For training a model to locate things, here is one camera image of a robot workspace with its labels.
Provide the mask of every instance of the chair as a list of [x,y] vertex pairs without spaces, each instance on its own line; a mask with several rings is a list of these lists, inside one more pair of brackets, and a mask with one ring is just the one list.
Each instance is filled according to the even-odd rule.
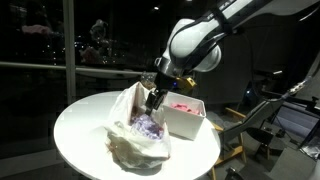
[[[239,141],[239,145],[231,149],[231,151],[228,153],[224,153],[224,149],[222,149],[221,150],[222,154],[220,155],[219,159],[217,160],[214,166],[217,166],[220,163],[224,162],[225,160],[235,157],[238,154],[242,155],[242,159],[246,163],[246,157],[245,157],[245,152],[243,147],[243,137],[241,133],[243,131],[246,131],[246,129],[252,126],[253,124],[270,117],[281,106],[282,103],[283,103],[282,101],[276,101],[276,102],[263,101],[254,109],[252,109],[247,114],[247,116],[227,108],[226,111],[228,113],[231,113],[233,118],[240,119],[239,123],[231,125],[228,128],[223,128],[225,125],[227,125],[227,123],[225,122],[219,123],[219,121],[215,120],[215,118],[218,119],[218,117],[217,116],[210,117],[212,113],[208,112],[207,118],[213,122],[213,126],[216,128],[217,131],[219,131],[221,148],[227,146],[226,143],[230,142],[236,137],[238,137],[238,141]],[[212,168],[212,173],[213,173],[213,180],[215,180],[216,178],[215,178],[214,167]]]

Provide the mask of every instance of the robotic arm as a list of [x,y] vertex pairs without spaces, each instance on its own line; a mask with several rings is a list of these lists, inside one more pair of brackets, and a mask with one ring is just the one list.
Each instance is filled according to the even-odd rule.
[[208,72],[220,62],[217,45],[247,20],[265,13],[292,15],[319,0],[222,0],[197,20],[181,19],[167,49],[155,65],[164,75],[179,78],[185,71]]

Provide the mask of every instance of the white table top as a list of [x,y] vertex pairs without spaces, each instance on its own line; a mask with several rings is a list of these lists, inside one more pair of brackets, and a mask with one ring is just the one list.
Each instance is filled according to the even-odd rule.
[[56,145],[75,170],[91,179],[195,179],[211,169],[220,153],[220,140],[209,120],[195,141],[171,136],[171,157],[161,169],[125,171],[114,163],[105,141],[109,110],[121,92],[81,99],[66,108],[54,127]]

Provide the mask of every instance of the purple crystal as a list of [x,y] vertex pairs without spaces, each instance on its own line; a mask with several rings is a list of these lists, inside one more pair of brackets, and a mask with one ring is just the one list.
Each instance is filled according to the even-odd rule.
[[144,136],[150,139],[162,139],[163,129],[150,116],[143,114],[140,117],[132,118],[132,121],[132,128],[138,130]]

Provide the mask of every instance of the white box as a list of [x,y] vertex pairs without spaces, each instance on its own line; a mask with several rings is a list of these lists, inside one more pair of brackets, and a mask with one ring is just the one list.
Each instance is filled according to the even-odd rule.
[[[199,110],[200,115],[172,108],[172,103],[187,104],[188,108]],[[206,117],[203,101],[172,92],[168,92],[164,99],[163,110],[169,132],[191,140],[197,137],[203,119]]]

